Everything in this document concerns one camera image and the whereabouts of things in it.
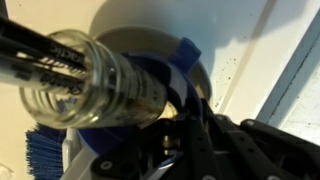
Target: clear glass jar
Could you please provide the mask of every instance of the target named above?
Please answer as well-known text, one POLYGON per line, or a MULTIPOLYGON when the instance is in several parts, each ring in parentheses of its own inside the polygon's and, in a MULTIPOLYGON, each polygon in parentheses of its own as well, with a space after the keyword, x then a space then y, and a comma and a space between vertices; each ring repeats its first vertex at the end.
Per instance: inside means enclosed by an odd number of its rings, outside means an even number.
POLYGON ((70 97, 20 88, 25 109, 53 128, 110 127, 152 122, 166 104, 164 86, 86 34, 64 30, 50 38, 85 55, 85 74, 55 68, 84 80, 80 96, 70 97))

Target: blue brush bristles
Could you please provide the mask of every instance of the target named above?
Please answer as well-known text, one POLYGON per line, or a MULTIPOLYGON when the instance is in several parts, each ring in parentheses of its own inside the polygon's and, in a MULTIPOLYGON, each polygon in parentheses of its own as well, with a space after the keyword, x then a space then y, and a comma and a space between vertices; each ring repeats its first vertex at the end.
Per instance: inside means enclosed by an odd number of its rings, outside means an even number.
POLYGON ((63 175, 62 142, 66 130, 51 129, 38 124, 27 131, 27 162, 35 180, 58 180, 63 175))

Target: glass jar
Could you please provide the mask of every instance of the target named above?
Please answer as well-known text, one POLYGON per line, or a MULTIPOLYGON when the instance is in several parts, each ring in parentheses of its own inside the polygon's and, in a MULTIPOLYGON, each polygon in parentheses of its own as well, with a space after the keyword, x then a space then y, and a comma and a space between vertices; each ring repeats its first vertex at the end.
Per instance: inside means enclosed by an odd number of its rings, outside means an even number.
POLYGON ((59 129, 110 127, 152 122, 161 115, 166 91, 155 77, 82 32, 49 37, 85 55, 85 73, 52 69, 83 79, 84 86, 75 97, 20 88, 23 105, 37 122, 59 129))

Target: white surface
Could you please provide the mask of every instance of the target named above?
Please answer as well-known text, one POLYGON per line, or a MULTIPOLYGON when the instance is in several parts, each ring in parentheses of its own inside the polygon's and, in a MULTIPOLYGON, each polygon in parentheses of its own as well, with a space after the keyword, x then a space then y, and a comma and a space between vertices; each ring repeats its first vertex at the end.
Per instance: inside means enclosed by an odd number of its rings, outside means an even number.
POLYGON ((311 49, 269 123, 320 145, 319 89, 320 38, 311 49))
MULTIPOLYGON (((214 110, 236 122, 257 115, 319 5, 319 0, 7 0, 12 20, 43 34, 73 28, 97 35, 113 27, 146 25, 192 39, 203 51, 214 110)), ((2 162, 16 179, 26 179, 24 131, 32 120, 16 88, 0 86, 0 92, 6 120, 2 162)))

